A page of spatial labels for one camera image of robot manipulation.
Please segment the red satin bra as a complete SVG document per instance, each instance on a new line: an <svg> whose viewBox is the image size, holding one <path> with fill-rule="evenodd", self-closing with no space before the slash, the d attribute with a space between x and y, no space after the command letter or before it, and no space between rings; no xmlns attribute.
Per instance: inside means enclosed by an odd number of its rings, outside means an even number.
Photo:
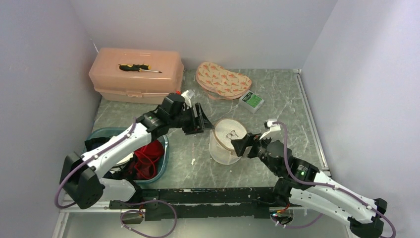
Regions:
<svg viewBox="0 0 420 238"><path fill-rule="evenodd" d="M134 151L134 180L150 180L158 174L158 163L164 155L164 147L155 140Z"/></svg>

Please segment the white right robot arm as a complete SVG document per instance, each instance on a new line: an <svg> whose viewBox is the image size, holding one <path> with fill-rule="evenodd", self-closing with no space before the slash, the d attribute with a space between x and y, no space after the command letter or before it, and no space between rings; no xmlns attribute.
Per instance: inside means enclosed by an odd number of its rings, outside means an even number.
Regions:
<svg viewBox="0 0 420 238"><path fill-rule="evenodd" d="M311 163L296 158L279 140L263 139L261 134L247 133L232 139L237 156L247 148L249 158L259 158L279 179L273 200L279 206L305 206L334 218L360 238L380 238L384 228L387 202L369 199L351 192Z"/></svg>

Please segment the floral mesh laundry bag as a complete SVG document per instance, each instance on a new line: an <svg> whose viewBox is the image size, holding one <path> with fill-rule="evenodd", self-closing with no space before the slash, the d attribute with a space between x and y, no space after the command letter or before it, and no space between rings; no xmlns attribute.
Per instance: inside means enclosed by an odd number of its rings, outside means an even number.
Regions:
<svg viewBox="0 0 420 238"><path fill-rule="evenodd" d="M203 62L196 70L195 80L208 93L211 99L234 100L244 95L251 87L249 77L232 72L224 67Z"/></svg>

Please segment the round white mesh pouch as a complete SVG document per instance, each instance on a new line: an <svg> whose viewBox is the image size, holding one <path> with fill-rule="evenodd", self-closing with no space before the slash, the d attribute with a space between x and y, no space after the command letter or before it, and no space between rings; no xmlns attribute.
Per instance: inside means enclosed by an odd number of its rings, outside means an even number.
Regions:
<svg viewBox="0 0 420 238"><path fill-rule="evenodd" d="M242 156L237 156L231 140L242 139L247 133L242 123L235 119L221 119L210 131L210 156L222 165L232 165Z"/></svg>

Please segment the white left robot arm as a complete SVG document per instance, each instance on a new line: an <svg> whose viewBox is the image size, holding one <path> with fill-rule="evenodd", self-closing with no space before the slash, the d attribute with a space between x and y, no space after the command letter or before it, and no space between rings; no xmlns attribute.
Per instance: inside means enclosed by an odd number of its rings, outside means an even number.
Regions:
<svg viewBox="0 0 420 238"><path fill-rule="evenodd" d="M120 200L129 208L142 202L141 188L126 179L106 179L104 175L126 156L180 128L186 135L202 133L214 126L200 103L191 103L187 90L170 93L154 110L134 119L133 123L102 146L78 155L68 154L64 160L59 190L73 200L72 205L87 209L98 201Z"/></svg>

